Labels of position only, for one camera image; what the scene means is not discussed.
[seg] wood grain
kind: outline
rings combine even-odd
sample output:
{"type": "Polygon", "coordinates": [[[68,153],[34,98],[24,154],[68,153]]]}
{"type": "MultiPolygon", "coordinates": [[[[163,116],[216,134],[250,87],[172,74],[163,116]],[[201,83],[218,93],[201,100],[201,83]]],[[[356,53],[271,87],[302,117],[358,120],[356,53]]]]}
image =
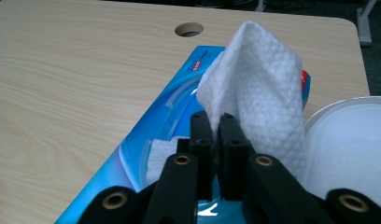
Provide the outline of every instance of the wood grain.
{"type": "Polygon", "coordinates": [[[51,223],[198,45],[225,46],[245,20],[265,26],[312,78],[306,118],[368,95],[354,24],[100,1],[0,2],[0,223],[51,223]],[[176,27],[198,22],[200,35],[176,27]]]}

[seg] red logo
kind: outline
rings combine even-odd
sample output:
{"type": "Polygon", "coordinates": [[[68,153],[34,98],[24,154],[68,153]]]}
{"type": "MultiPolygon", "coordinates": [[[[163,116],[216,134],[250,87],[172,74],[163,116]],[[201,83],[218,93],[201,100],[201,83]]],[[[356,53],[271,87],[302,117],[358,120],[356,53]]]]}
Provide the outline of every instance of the red logo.
{"type": "Polygon", "coordinates": [[[201,63],[202,63],[201,60],[197,61],[196,64],[193,66],[193,68],[191,70],[194,72],[197,69],[199,69],[201,63]]]}
{"type": "Polygon", "coordinates": [[[306,85],[307,80],[307,73],[305,71],[302,71],[302,91],[304,90],[304,87],[306,85]]]}

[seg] tissue box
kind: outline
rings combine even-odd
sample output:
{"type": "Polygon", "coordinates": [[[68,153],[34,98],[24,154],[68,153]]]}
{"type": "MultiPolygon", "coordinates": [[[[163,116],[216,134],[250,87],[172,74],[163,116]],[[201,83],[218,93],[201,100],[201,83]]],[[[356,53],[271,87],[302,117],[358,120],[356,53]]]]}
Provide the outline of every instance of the tissue box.
{"type": "MultiPolygon", "coordinates": [[[[148,154],[153,139],[170,140],[173,136],[190,136],[190,116],[203,110],[196,100],[198,84],[208,66],[224,50],[224,47],[198,46],[193,51],[144,116],[56,223],[77,223],[89,203],[104,189],[123,186],[139,191],[148,185],[148,154]]],[[[309,90],[310,76],[303,71],[303,107],[309,90]]],[[[242,216],[240,210],[233,218],[238,216],[242,216]]]]}

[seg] white tissue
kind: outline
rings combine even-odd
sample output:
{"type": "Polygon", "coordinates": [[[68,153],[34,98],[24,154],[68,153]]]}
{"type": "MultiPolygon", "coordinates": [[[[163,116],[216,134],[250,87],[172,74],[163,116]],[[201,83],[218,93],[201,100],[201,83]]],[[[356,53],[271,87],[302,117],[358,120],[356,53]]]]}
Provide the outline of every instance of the white tissue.
{"type": "Polygon", "coordinates": [[[257,152],[301,174],[305,163],[302,62],[254,21],[245,21],[197,91],[213,133],[226,112],[240,122],[257,152]]]}

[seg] cable hole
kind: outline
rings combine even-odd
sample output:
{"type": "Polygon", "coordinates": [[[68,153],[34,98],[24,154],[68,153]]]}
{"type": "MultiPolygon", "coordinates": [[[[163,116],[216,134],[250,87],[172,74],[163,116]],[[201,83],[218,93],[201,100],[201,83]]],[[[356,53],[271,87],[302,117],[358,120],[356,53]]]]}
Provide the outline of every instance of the cable hole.
{"type": "Polygon", "coordinates": [[[182,37],[196,36],[202,33],[204,27],[202,24],[197,22],[186,22],[178,25],[175,29],[176,35],[182,37]]]}

